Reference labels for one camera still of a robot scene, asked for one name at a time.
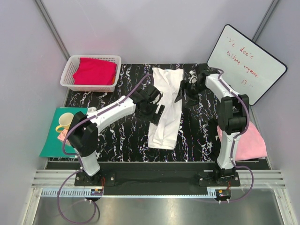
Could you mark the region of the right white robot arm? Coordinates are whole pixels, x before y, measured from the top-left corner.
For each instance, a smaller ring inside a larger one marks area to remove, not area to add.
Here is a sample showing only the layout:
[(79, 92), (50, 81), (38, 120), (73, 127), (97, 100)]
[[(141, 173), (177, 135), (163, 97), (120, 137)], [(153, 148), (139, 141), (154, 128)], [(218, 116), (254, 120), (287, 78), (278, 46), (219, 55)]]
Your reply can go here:
[(189, 72), (188, 79), (180, 82), (179, 93), (175, 103), (189, 97), (193, 103), (198, 101), (198, 95), (211, 90), (218, 98), (219, 112), (217, 123), (222, 131), (222, 142), (219, 155), (215, 159), (212, 179), (214, 183), (223, 186), (233, 179), (236, 172), (236, 153), (240, 137), (249, 127), (249, 97), (239, 94), (222, 78), (224, 71), (209, 67), (206, 63), (197, 65)]

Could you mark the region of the white t shirt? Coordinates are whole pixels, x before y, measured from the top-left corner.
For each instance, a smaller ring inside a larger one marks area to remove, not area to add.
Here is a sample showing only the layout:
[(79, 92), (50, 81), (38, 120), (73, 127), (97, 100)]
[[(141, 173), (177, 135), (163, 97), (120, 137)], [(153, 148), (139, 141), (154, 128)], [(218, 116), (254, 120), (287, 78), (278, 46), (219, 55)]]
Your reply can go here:
[(161, 69), (154, 67), (154, 86), (163, 93), (159, 101), (165, 108), (158, 125), (150, 124), (148, 132), (148, 147), (155, 149), (173, 150), (176, 146), (178, 131), (180, 128), (182, 100), (175, 99), (183, 80), (183, 69)]

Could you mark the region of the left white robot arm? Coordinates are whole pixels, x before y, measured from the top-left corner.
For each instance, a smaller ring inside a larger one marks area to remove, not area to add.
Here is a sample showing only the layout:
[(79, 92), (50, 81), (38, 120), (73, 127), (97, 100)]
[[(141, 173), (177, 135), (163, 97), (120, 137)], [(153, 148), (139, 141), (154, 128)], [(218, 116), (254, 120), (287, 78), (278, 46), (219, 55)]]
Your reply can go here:
[(112, 104), (88, 113), (77, 112), (68, 129), (66, 139), (75, 150), (85, 180), (92, 186), (101, 181), (100, 165), (96, 157), (98, 134), (114, 122), (134, 114), (136, 117), (157, 125), (165, 109), (159, 102), (163, 93), (150, 84), (144, 89), (132, 90)]

